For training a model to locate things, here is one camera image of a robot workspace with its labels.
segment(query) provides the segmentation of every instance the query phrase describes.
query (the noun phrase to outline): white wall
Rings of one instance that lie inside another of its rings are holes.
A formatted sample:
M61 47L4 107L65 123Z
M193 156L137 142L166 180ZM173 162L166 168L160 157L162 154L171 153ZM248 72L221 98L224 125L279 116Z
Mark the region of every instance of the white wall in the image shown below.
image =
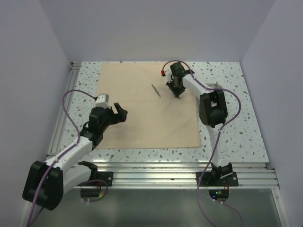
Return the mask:
M37 0L2 0L0 36L0 226L15 227L29 168L47 152L69 61Z
M276 0L241 62L292 226L303 226L303 1Z
M240 61L275 0L40 0L72 61Z

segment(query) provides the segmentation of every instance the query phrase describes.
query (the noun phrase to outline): gray floor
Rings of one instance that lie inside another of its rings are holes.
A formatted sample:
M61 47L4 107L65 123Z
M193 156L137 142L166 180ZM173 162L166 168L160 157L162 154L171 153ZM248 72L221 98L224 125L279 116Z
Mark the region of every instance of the gray floor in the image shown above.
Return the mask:
M237 214L208 199L201 203L209 217L223 227L240 226ZM233 190L227 202L244 217L245 227L281 226L270 190ZM200 213L195 190L109 190L101 201L81 203L71 190L53 211L44 210L35 227L210 227Z

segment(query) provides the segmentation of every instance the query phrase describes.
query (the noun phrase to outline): wall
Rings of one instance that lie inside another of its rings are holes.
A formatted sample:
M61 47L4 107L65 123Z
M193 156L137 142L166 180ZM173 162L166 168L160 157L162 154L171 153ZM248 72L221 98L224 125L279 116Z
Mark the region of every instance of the wall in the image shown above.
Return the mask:
M73 61L240 61L275 0L40 0Z
M2 0L0 34L0 226L15 227L29 167L45 158L70 64L37 0Z
M303 1L276 0L241 65L292 226L303 226Z

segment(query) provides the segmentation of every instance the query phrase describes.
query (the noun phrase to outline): tabletop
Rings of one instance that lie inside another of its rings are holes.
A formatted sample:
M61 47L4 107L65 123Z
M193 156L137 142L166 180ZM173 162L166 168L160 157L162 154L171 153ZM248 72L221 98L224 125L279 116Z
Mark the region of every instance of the tabletop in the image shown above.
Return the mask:
M188 62L197 79L204 83L218 83L234 91L241 100L242 110L239 117L231 122L223 133L225 135L226 156L232 163L266 163L268 156L264 146L258 122L239 62ZM81 63L75 89L96 95L102 62ZM227 120L238 110L237 100L225 93ZM69 114L79 128L88 120L94 106L90 97L75 92L72 97ZM202 146L199 148L155 148L155 149L95 149L87 157L99 162L208 162L212 153L206 127L198 119ZM73 125L67 121L62 134L59 151L65 149L77 136Z

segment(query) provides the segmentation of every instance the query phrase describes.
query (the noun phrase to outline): tan cloth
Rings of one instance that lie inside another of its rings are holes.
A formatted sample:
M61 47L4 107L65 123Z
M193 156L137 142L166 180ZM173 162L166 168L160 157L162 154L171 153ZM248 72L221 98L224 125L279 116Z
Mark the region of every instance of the tan cloth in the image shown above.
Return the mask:
M97 95L109 94L128 111L109 126L97 148L192 148L200 146L195 96L174 97L161 77L163 63L103 63ZM157 88L161 98L154 91Z

